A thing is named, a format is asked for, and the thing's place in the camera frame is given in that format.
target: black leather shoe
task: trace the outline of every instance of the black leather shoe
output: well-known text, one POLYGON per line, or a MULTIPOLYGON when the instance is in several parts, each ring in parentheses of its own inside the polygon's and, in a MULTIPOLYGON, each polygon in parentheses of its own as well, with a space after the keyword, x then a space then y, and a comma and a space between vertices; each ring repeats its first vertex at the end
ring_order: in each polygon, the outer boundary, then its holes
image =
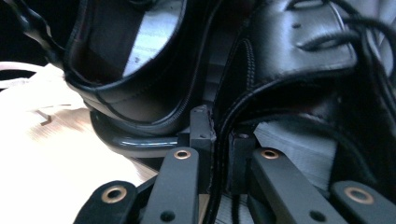
POLYGON ((64 70, 92 122, 138 136, 185 128, 202 99, 203 48, 219 2, 82 0, 64 70))
POLYGON ((383 33, 395 61, 395 32, 343 1, 268 2, 242 28, 220 82, 208 211, 216 210, 227 175, 228 133, 237 124, 273 121, 337 142, 331 183, 355 180, 396 202, 395 72, 387 77, 375 34, 366 33, 383 33))

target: metal frame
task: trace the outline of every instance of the metal frame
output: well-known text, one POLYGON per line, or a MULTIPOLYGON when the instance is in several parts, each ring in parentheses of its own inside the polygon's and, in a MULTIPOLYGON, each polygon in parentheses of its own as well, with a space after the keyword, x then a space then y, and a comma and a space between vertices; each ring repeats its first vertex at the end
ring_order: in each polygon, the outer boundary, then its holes
MULTIPOLYGON (((75 223, 198 223, 198 193, 210 188, 216 139, 209 114, 206 106, 191 111, 189 145, 168 150, 157 177, 138 188, 119 181, 105 184, 82 207, 75 223), (109 189, 120 186, 131 196, 119 204, 103 200, 109 189)), ((396 206, 363 184, 337 182, 330 197, 321 194, 281 151, 256 148, 250 127, 234 129, 229 139, 227 191, 247 194, 255 223, 390 224, 396 220, 396 206)))

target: black plastic part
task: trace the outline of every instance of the black plastic part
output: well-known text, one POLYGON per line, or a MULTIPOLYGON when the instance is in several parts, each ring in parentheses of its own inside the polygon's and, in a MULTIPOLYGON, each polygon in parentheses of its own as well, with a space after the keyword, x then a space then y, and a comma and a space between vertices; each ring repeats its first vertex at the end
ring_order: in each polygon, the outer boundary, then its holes
POLYGON ((276 215, 276 223, 346 223, 281 151, 255 150, 251 171, 276 215))
POLYGON ((156 180, 157 176, 154 176, 137 187, 136 202, 138 203, 140 209, 148 204, 149 195, 151 194, 156 180))
POLYGON ((75 224, 126 224, 133 223, 139 217, 140 206, 136 203, 137 188, 128 182, 112 181, 104 184, 93 192, 76 217, 75 224), (116 203, 106 203, 102 197, 106 190, 114 188, 114 195, 109 192, 109 198, 117 197, 119 188, 126 189, 125 197, 116 203))
POLYGON ((396 205, 361 183, 333 184, 332 201, 349 223, 396 223, 396 205))
POLYGON ((230 133, 229 168, 227 178, 227 190, 231 194, 246 194, 247 178, 246 169, 248 160, 256 148, 256 137, 252 128, 248 126, 234 129, 230 133))
POLYGON ((46 52, 48 62, 63 69, 64 50, 52 39, 46 21, 26 6, 22 0, 7 0, 5 2, 12 7, 23 33, 37 41, 46 52))
POLYGON ((190 147, 199 152, 199 193, 208 193, 212 178, 212 153, 216 141, 210 111, 206 105, 195 107, 190 115, 190 147))
POLYGON ((190 147, 177 147, 166 154, 142 224, 198 223, 198 161, 198 152, 190 147), (178 159, 178 154, 188 158, 178 159))
POLYGON ((254 223, 276 223, 276 217, 271 208, 250 195, 247 196, 247 206, 254 223))

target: black metal bracket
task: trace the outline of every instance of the black metal bracket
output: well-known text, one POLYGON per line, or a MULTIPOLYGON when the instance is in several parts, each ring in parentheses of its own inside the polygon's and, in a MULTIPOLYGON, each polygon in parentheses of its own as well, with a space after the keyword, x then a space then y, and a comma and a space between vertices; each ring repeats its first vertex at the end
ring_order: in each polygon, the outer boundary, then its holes
MULTIPOLYGON (((276 223, 347 223, 281 151, 255 150, 251 173, 274 211, 276 223)), ((250 209, 258 210, 252 205, 250 209)))
POLYGON ((147 204, 156 177, 139 187, 112 181, 98 188, 80 209, 75 224, 136 223, 147 204))
POLYGON ((142 224, 198 223, 198 164, 198 152, 190 147, 168 152, 148 199, 142 224))
POLYGON ((396 206, 374 189, 355 181, 333 184, 331 201, 350 223, 396 222, 396 206))
POLYGON ((206 105, 195 107, 190 112, 190 147, 199 152, 199 193, 208 193, 211 181, 212 156, 216 134, 210 110, 206 105))
POLYGON ((232 195, 247 194, 247 169, 253 150, 256 148, 254 129, 243 126, 235 128, 229 135, 229 164, 227 190, 232 195))

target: brass grommet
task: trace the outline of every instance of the brass grommet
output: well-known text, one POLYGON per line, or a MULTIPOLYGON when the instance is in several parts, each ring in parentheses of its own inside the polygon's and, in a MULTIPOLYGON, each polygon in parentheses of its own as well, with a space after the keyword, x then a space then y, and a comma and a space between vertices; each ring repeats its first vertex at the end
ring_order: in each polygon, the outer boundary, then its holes
POLYGON ((374 203, 373 195, 371 195, 369 192, 367 192, 364 189, 359 189, 356 187, 348 187, 344 189, 344 193, 348 198, 350 198, 351 200, 357 203, 363 203, 363 204, 374 203))
POLYGON ((274 160, 274 159, 279 158, 279 154, 277 154, 277 152, 270 150, 270 149, 263 150, 262 156, 268 160, 274 160))
POLYGON ((188 157, 191 156, 191 153, 187 150, 179 150, 175 152, 174 156, 178 160, 186 160, 188 157))
POLYGON ((117 203, 126 196, 126 188, 121 185, 112 186, 106 189, 102 194, 104 203, 117 203))

